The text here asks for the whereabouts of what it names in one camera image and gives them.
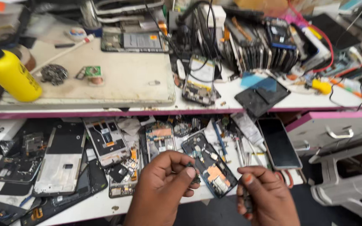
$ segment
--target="finger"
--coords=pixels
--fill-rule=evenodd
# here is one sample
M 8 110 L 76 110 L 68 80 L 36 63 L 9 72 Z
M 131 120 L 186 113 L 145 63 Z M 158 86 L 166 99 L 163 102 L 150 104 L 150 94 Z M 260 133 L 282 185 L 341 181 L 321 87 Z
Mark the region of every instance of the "finger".
M 170 183 L 166 184 L 166 194 L 170 196 L 168 199 L 179 203 L 195 175 L 196 171 L 193 167 L 186 167 L 183 171 L 179 172 Z
M 184 193 L 184 197 L 192 197 L 194 195 L 194 191 L 191 189 L 188 189 L 185 193 Z
M 165 151 L 155 157 L 148 167 L 158 167 L 165 170 L 165 174 L 169 175 L 172 172 L 171 165 L 179 164 L 185 166 L 191 162 L 195 164 L 195 160 L 186 154 L 177 151 Z
M 243 185 L 238 185 L 237 186 L 237 195 L 238 196 L 243 196 L 243 190 L 244 190 L 244 187 L 243 187 Z
M 239 167 L 237 171 L 241 174 L 251 173 L 258 178 L 262 183 L 274 182 L 278 179 L 276 176 L 267 168 L 253 166 L 253 167 Z
M 247 209 L 244 206 L 244 199 L 242 197 L 237 198 L 237 212 L 241 215 L 247 212 Z
M 253 214 L 252 214 L 252 213 L 245 213 L 245 214 L 244 214 L 244 217 L 245 217 L 247 220 L 252 220 Z
M 164 183 L 167 184 L 167 183 L 170 183 L 173 181 L 173 179 L 177 176 L 176 173 L 172 173 L 170 175 L 168 175 L 165 179 L 164 179 Z M 191 184 L 189 185 L 189 188 L 191 189 L 198 189 L 201 185 L 198 184 L 198 183 L 194 183 L 194 184 Z
M 171 164 L 171 169 L 173 170 L 173 172 L 181 172 L 183 169 L 185 169 L 185 166 L 184 165 L 181 165 L 181 164 L 177 164 L 177 163 L 172 163 Z
M 191 185 L 189 186 L 189 188 L 191 188 L 191 189 L 198 189 L 200 186 L 201 186 L 200 184 L 194 183 L 194 184 L 191 184 Z
M 244 173 L 241 177 L 241 183 L 257 204 L 266 203 L 269 199 L 268 191 L 265 190 L 262 183 L 253 174 Z
M 172 173 L 170 175 L 168 175 L 165 179 L 164 179 L 164 184 L 168 184 L 170 182 L 173 181 L 173 179 L 177 176 L 176 173 Z
M 287 186 L 285 185 L 284 182 L 282 181 L 275 181 L 275 182 L 271 182 L 271 183 L 264 183 L 262 184 L 262 186 L 267 190 L 267 191 L 272 191 L 272 190 L 276 190 L 276 189 L 286 189 Z

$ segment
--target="red cable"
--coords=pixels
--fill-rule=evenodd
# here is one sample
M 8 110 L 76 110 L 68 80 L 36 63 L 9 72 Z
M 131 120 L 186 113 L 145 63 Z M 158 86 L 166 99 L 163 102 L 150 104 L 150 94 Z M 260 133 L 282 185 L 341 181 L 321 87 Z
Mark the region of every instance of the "red cable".
M 327 42 L 328 45 L 329 45 L 329 49 L 330 49 L 330 52 L 331 52 L 331 62 L 330 62 L 330 64 L 329 64 L 328 66 L 324 67 L 324 68 L 315 69 L 314 72 L 317 73 L 317 72 L 321 72 L 321 71 L 324 71 L 324 70 L 330 68 L 330 66 L 332 66 L 333 61 L 334 61 L 334 53 L 333 53 L 332 43 L 331 43 L 331 41 L 329 40 L 328 36 L 327 36 L 323 31 L 321 31 L 319 28 L 317 28 L 316 26 L 308 23 L 308 21 L 306 21 L 306 19 L 304 19 L 304 17 L 301 15 L 301 13 L 297 12 L 297 10 L 294 8 L 294 6 L 290 3 L 290 0 L 287 0 L 287 2 L 288 2 L 289 8 L 290 8 L 302 21 L 304 21 L 304 23 L 305 23 L 308 27 L 311 27 L 311 28 L 314 29 L 316 32 L 318 32 L 323 38 L 325 38 L 326 42 Z
M 288 179 L 290 180 L 290 184 L 287 187 L 291 189 L 294 186 L 293 177 L 291 176 L 289 171 L 285 170 L 284 172 L 287 174 Z

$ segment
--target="hand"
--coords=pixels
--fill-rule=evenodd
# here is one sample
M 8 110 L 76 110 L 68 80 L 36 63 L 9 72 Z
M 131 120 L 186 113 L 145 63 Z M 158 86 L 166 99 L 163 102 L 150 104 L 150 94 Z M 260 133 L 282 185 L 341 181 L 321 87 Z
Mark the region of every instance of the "hand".
M 143 168 L 125 218 L 125 226 L 173 225 L 181 197 L 194 195 L 192 184 L 199 173 L 185 167 L 195 160 L 176 151 L 165 151 Z
M 237 171 L 243 176 L 237 187 L 237 211 L 252 225 L 299 226 L 296 206 L 287 186 L 264 167 L 244 167 Z M 253 213 L 246 213 L 243 186 L 253 200 Z

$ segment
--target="fingernail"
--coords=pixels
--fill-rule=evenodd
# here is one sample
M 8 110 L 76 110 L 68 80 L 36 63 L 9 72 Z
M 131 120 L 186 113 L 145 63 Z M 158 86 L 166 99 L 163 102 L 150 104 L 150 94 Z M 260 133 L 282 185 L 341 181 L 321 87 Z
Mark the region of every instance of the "fingernail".
M 254 177 L 251 173 L 245 173 L 243 174 L 243 180 L 245 184 L 249 185 L 254 181 Z
M 244 217 L 249 220 L 252 220 L 253 215 L 252 215 L 252 213 L 246 213 L 246 214 L 244 214 Z
M 239 214 L 243 214 L 246 210 L 243 210 L 243 208 L 244 208 L 244 206 L 243 205 L 241 205 L 240 203 L 238 203 L 238 205 L 237 205 L 237 212 L 239 213 Z
M 189 177 L 194 178 L 196 175 L 196 171 L 192 167 L 187 167 L 187 174 Z

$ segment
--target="yellow bottle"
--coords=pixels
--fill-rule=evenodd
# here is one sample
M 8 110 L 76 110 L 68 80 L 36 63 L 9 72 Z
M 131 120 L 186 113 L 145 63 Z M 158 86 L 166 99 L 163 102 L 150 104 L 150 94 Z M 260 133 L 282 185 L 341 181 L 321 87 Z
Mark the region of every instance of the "yellow bottle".
M 35 101 L 40 97 L 42 89 L 19 58 L 0 49 L 0 85 L 16 100 L 22 102 Z

